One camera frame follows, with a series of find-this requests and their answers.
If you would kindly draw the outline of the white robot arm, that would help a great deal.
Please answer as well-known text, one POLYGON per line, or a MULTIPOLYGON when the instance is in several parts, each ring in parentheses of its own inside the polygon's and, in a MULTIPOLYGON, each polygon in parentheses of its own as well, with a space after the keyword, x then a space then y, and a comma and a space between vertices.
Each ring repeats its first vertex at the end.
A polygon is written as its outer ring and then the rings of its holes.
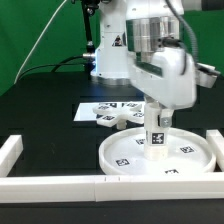
POLYGON ((112 0, 100 3, 100 45, 91 78, 109 85, 132 84, 159 104, 158 123, 196 100, 197 45, 188 53, 180 28, 182 0, 112 0))

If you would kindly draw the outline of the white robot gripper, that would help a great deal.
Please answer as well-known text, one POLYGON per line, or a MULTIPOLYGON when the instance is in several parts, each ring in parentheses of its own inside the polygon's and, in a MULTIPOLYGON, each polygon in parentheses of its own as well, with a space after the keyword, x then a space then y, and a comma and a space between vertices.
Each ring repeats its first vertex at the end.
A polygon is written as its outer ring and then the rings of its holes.
POLYGON ((170 47, 154 53, 150 63, 138 62, 132 54, 128 56, 131 84, 167 107, 161 110, 160 126, 171 127, 173 110, 192 107, 196 101, 192 56, 181 48, 170 47))

